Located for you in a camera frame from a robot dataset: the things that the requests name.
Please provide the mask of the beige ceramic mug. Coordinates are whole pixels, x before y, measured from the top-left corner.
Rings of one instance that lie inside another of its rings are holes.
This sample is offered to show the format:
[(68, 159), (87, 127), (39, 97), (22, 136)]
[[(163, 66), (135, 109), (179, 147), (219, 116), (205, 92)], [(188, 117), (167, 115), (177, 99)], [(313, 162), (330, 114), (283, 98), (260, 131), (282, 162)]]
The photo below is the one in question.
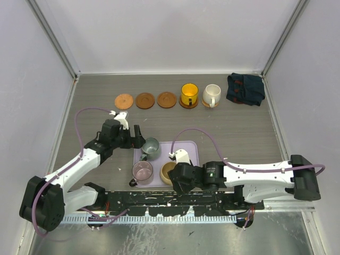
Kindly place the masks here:
[(161, 170), (159, 172), (159, 176), (160, 176), (160, 179), (161, 181), (166, 184), (166, 185), (170, 185), (172, 186), (172, 181), (171, 179), (169, 178), (169, 171), (173, 170), (174, 167), (175, 167), (176, 163), (173, 162), (173, 161), (170, 161), (170, 162), (167, 162), (165, 163), (162, 167), (161, 167)]

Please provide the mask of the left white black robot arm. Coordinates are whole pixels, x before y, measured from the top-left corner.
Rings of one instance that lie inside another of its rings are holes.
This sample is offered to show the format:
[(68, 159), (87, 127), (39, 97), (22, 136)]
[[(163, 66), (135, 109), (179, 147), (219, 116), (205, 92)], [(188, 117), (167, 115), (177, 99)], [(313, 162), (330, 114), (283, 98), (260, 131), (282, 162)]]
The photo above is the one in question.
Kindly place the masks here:
[(28, 181), (20, 217), (50, 232), (65, 215), (83, 207), (102, 210), (106, 206), (104, 188), (93, 183), (75, 191), (71, 187), (111, 157), (115, 149), (140, 149), (145, 142), (138, 125), (134, 126), (132, 136), (122, 121), (107, 119), (75, 158), (45, 177), (34, 176)]

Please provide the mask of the yellow glass cup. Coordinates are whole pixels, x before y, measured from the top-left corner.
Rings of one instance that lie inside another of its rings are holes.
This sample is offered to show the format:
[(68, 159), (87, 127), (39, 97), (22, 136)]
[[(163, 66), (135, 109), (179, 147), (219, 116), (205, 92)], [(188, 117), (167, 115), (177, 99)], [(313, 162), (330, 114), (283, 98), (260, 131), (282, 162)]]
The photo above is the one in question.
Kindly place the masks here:
[(198, 87), (193, 83), (186, 83), (181, 88), (181, 100), (186, 105), (192, 105), (198, 99)]

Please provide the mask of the white speckled ceramic mug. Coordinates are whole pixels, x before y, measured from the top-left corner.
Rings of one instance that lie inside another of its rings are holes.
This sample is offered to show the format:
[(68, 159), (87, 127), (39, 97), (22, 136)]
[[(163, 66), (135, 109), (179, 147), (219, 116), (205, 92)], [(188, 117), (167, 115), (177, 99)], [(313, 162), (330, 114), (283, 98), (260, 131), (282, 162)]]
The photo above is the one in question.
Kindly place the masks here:
[(202, 98), (203, 100), (213, 107), (215, 103), (220, 102), (222, 90), (220, 86), (216, 84), (209, 84), (205, 87)]

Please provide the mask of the woven rattan coaster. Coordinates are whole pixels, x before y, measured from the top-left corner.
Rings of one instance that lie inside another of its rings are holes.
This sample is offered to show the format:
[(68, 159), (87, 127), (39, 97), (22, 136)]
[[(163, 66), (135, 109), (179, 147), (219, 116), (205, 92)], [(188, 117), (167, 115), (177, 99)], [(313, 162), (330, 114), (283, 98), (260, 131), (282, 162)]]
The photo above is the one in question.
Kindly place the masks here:
[(133, 97), (128, 93), (123, 93), (115, 98), (114, 103), (118, 109), (129, 109), (133, 105)]
[(219, 102), (215, 103), (215, 105), (213, 107), (210, 107), (209, 104), (207, 104), (203, 99), (202, 99), (202, 104), (205, 106), (205, 107), (208, 107), (208, 108), (214, 108), (214, 107), (217, 107), (219, 105)]

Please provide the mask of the grey ceramic mug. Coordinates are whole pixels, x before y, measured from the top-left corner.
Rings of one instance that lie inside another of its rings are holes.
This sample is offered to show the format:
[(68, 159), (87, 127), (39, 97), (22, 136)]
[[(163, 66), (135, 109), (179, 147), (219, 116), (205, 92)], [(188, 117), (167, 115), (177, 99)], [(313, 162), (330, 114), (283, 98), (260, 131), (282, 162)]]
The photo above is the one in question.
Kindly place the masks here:
[(162, 153), (160, 143), (155, 138), (147, 138), (145, 144), (141, 147), (140, 161), (154, 161)]

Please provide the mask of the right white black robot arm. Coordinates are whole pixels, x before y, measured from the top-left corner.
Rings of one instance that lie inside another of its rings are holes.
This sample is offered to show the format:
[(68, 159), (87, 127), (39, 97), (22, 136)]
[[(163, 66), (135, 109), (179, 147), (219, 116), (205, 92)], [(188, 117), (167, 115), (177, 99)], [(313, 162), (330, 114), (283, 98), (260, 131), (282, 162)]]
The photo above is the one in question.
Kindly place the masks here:
[(233, 188), (233, 203), (239, 209), (265, 199), (292, 195), (296, 200), (320, 200), (316, 165), (301, 155), (272, 164), (240, 165), (210, 161), (203, 166), (177, 163), (168, 176), (177, 194), (195, 188), (217, 191)]

